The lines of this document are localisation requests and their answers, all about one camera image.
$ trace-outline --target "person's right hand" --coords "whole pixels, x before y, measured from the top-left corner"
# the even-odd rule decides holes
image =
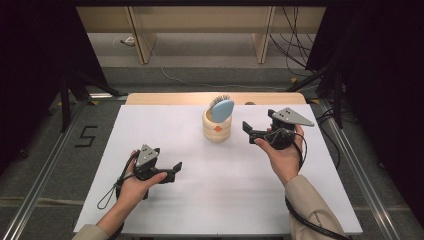
[[[303,129],[300,125],[295,125],[296,133],[303,137]],[[294,142],[302,150],[303,139],[299,135],[296,135]],[[296,148],[291,144],[289,147],[283,150],[276,150],[269,143],[261,138],[255,139],[256,145],[258,145],[265,153],[271,162],[272,170],[278,176],[283,185],[286,185],[288,181],[296,177],[299,173],[299,153]]]

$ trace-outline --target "blue brush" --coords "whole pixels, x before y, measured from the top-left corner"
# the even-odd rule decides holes
[[[225,121],[233,112],[234,102],[230,96],[222,95],[216,97],[210,104],[212,122],[220,123]]]

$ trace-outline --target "white tabletop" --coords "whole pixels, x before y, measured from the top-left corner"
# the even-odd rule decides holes
[[[123,234],[144,236],[274,236],[289,234],[284,187],[266,154],[249,144],[242,121],[255,130],[271,123],[268,109],[290,107],[315,123],[303,127],[308,154],[301,174],[327,201],[346,234],[362,229],[346,195],[309,105],[236,105],[231,136],[214,143],[203,136],[207,106],[122,106],[75,231],[95,224],[97,203],[110,190],[129,154],[142,144],[160,148],[158,168],[183,162],[174,183],[150,189],[125,221]]]

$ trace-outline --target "black panel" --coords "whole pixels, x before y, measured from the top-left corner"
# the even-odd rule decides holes
[[[347,96],[380,160],[424,226],[422,3],[386,1],[346,81]]]
[[[66,71],[84,72],[103,84],[106,80],[75,7],[0,4],[1,174],[47,115]],[[85,82],[75,77],[68,82],[86,94]]]

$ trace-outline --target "beige sleeve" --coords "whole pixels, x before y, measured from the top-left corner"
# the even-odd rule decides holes
[[[293,209],[303,218],[315,225],[344,235],[342,226],[327,203],[302,175],[291,179],[286,185],[286,197]],[[306,227],[290,214],[290,228],[293,240],[331,239]]]
[[[96,225],[87,224],[75,235],[72,240],[106,240],[109,236]]]

